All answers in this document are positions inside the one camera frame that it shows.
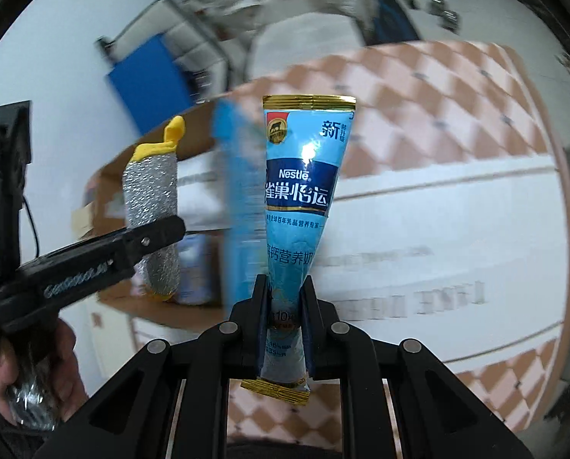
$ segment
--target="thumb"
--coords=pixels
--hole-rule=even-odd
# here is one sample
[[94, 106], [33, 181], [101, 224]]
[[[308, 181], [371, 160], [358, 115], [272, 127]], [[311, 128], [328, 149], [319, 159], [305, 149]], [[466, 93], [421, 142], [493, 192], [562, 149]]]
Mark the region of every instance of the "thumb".
[[0, 340], [0, 414], [10, 423], [15, 420], [6, 400], [6, 387], [12, 385], [19, 375], [15, 351], [6, 339]]

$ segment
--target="human hand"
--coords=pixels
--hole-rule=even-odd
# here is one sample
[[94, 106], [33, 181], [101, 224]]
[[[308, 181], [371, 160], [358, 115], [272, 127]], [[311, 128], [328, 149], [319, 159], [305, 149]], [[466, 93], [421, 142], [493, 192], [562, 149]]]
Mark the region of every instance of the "human hand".
[[[77, 341], [72, 329], [61, 319], [55, 329], [57, 362], [51, 369], [53, 391], [60, 399], [60, 417], [67, 421], [80, 406], [87, 402], [85, 386], [78, 372], [78, 360], [74, 354]], [[0, 340], [0, 414], [7, 421], [16, 424], [6, 398], [6, 387], [19, 376], [17, 360], [12, 345], [6, 339]]]

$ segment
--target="dark blue label band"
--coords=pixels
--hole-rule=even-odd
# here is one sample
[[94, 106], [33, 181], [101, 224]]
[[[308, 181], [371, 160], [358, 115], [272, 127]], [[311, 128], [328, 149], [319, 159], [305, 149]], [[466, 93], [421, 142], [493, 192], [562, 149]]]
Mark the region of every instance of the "dark blue label band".
[[305, 163], [298, 158], [266, 162], [266, 209], [310, 212], [325, 216], [336, 183], [338, 168], [324, 162]]

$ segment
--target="brown and pink diamond pattern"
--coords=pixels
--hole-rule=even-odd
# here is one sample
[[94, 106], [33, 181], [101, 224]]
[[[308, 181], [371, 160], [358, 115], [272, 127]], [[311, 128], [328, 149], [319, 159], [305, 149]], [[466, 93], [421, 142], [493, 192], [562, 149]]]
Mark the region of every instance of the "brown and pink diamond pattern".
[[[458, 378], [513, 431], [525, 429], [540, 400], [555, 354], [549, 340], [516, 357], [458, 374]], [[396, 450], [400, 454], [393, 404], [385, 385]], [[293, 406], [230, 383], [227, 430], [230, 439], [261, 438], [341, 450], [340, 389], [311, 382], [308, 404]]]
[[341, 177], [547, 153], [521, 76], [497, 44], [367, 47], [290, 67], [232, 91], [261, 124], [265, 94], [351, 94], [358, 108]]

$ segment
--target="white wall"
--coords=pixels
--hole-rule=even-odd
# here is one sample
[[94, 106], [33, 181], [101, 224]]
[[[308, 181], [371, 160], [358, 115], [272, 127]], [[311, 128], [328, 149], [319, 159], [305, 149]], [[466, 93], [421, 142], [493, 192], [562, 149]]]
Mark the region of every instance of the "white wall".
[[[34, 0], [0, 42], [0, 105], [33, 100], [26, 196], [46, 253], [74, 241], [70, 213], [91, 175], [137, 137], [105, 79], [94, 41], [114, 37], [153, 0]], [[21, 215], [23, 260], [34, 242]], [[88, 392], [103, 383], [82, 303], [62, 312], [77, 334]]]

